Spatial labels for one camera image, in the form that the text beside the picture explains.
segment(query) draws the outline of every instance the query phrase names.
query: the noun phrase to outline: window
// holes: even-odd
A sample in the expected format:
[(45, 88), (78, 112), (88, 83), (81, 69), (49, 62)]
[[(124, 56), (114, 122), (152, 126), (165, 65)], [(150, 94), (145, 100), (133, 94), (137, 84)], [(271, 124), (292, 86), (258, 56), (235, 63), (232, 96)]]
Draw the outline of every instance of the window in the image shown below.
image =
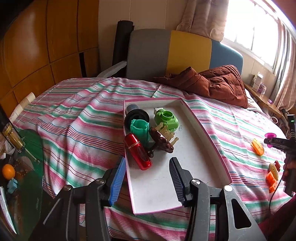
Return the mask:
[(251, 0), (229, 0), (224, 38), (243, 45), (273, 67), (278, 47), (278, 24)]

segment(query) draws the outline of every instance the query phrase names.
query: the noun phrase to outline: beige curtain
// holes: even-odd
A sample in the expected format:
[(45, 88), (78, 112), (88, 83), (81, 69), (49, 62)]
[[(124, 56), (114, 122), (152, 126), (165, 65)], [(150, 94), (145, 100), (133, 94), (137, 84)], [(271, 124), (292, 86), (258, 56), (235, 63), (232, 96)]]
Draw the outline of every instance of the beige curtain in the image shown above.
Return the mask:
[(188, 0), (177, 30), (222, 41), (229, 0)]
[(277, 75), (280, 71), (281, 64), (284, 58), (284, 54), (286, 53), (285, 45), (286, 45), (286, 27), (283, 25), (283, 22), (278, 19), (278, 29), (279, 29), (279, 47), (276, 53), (277, 58), (275, 59), (273, 74)]
[(296, 103), (296, 44), (291, 35), (288, 34), (288, 57), (286, 69), (274, 104), (279, 109), (290, 110)]

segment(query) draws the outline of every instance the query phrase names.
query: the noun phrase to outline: cable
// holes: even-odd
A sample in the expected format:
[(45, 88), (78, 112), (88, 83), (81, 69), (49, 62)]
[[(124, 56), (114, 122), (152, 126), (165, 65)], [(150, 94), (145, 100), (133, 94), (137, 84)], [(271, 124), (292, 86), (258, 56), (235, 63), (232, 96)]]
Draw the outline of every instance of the cable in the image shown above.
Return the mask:
[(279, 122), (278, 119), (276, 117), (274, 117), (274, 116), (270, 117), (270, 119), (275, 124), (277, 124)]
[(268, 222), (267, 238), (266, 238), (267, 241), (268, 241), (268, 237), (269, 237), (268, 233), (269, 233), (270, 219), (271, 219), (271, 216), (270, 216), (270, 212), (271, 212), (271, 209), (270, 209), (270, 206), (271, 206), (271, 200), (272, 200), (272, 198), (274, 197), (274, 194), (276, 193), (276, 191), (277, 191), (279, 185), (281, 184), (281, 181), (282, 181), (282, 179), (283, 179), (283, 175), (281, 176), (281, 179), (280, 179), (280, 181), (279, 181), (279, 183), (278, 183), (276, 189), (274, 190), (274, 192), (273, 192), (273, 194), (272, 194), (272, 196), (271, 196), (271, 198), (270, 198), (270, 201), (269, 201), (269, 206), (268, 206), (269, 222)]

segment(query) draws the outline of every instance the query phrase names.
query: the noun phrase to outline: red thermos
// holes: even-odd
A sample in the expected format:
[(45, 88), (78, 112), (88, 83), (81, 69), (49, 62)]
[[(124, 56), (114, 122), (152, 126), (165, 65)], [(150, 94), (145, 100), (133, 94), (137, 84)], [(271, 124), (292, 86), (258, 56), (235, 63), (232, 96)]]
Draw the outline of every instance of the red thermos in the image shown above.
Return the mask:
[(133, 133), (124, 137), (124, 143), (141, 170), (145, 171), (152, 166), (152, 162), (146, 154), (142, 144)]

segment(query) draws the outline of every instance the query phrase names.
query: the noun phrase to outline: green plastic container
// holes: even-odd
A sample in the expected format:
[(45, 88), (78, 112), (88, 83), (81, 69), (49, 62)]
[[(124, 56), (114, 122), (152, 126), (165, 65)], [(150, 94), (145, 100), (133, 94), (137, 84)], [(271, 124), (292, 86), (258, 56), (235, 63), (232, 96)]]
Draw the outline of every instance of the green plastic container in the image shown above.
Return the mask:
[(142, 145), (147, 145), (150, 140), (149, 123), (144, 120), (132, 120), (131, 133), (138, 137)]
[(164, 126), (168, 126), (167, 129), (169, 131), (175, 131), (179, 126), (178, 119), (174, 116), (174, 114), (165, 109), (158, 110), (155, 113), (154, 120), (156, 125), (159, 125), (159, 123), (162, 122)]

